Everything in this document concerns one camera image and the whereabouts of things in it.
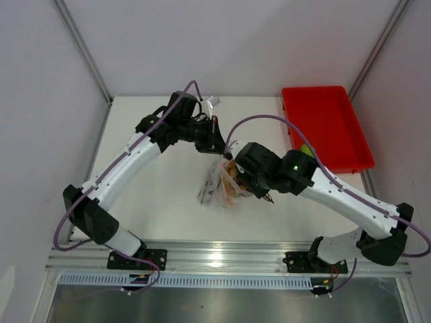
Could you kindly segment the brown longan fruit bunch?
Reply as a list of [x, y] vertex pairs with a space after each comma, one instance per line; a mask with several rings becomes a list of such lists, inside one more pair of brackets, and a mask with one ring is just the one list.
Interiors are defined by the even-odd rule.
[[240, 172], [234, 161], [222, 162], [221, 182], [224, 200], [229, 207], [239, 198], [255, 197], [246, 184], [238, 177]]

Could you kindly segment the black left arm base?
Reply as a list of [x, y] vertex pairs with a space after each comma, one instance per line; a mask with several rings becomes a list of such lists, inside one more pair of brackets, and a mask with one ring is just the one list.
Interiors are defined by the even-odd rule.
[[[168, 260], [168, 251], [166, 249], [146, 249], [134, 255], [135, 258], [143, 259], [148, 263], [155, 264], [161, 271], [166, 268]], [[136, 260], [130, 260], [111, 252], [108, 257], [107, 269], [126, 270], [126, 271], [150, 271], [154, 268], [148, 263], [142, 263]]]

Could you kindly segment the green custard apple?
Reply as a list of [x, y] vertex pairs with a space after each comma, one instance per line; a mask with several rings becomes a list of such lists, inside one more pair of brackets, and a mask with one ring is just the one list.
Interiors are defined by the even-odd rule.
[[305, 153], [306, 155], [314, 158], [314, 154], [313, 154], [312, 150], [310, 149], [310, 147], [307, 144], [302, 144], [300, 146], [300, 151], [303, 152], [303, 153]]

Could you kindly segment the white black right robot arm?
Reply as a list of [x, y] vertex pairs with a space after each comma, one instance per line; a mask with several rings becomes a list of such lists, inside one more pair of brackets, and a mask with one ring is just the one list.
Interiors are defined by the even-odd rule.
[[283, 157], [261, 144], [233, 142], [229, 153], [238, 175], [258, 198], [274, 190], [320, 203], [358, 227], [335, 237], [317, 237], [307, 254], [309, 267], [323, 271], [341, 260], [365, 258], [393, 266], [407, 243], [407, 226], [413, 207], [392, 205], [367, 195], [338, 179], [303, 151], [291, 149]]

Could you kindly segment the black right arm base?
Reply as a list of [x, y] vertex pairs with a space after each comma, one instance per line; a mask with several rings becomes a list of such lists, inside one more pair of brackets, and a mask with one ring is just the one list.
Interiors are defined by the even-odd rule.
[[282, 262], [289, 273], [300, 274], [347, 274], [347, 262], [345, 260], [328, 264], [319, 258], [308, 256], [308, 252], [291, 251], [284, 254]]

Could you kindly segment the clear pink-dotted zip bag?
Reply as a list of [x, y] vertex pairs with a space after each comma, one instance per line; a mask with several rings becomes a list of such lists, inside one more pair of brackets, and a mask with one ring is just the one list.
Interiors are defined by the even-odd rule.
[[232, 207], [229, 207], [226, 204], [224, 200], [223, 187], [221, 182], [222, 162], [224, 161], [228, 160], [224, 157], [220, 157], [215, 162], [213, 162], [207, 170], [203, 184], [201, 185], [201, 188], [199, 189], [199, 193], [197, 195], [197, 201], [200, 205], [213, 208], [232, 208], [238, 205], [239, 202], [244, 199], [235, 199], [234, 205]]

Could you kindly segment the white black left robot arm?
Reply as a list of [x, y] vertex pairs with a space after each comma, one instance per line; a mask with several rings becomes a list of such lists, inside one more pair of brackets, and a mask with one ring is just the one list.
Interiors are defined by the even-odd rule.
[[141, 119], [125, 148], [99, 174], [79, 188], [63, 191], [67, 220], [98, 245], [122, 256], [129, 268], [146, 261], [146, 244], [122, 227], [110, 213], [114, 202], [134, 177], [179, 141], [193, 143], [199, 153], [221, 155], [225, 142], [212, 110], [220, 99], [199, 99], [174, 92], [167, 105]]

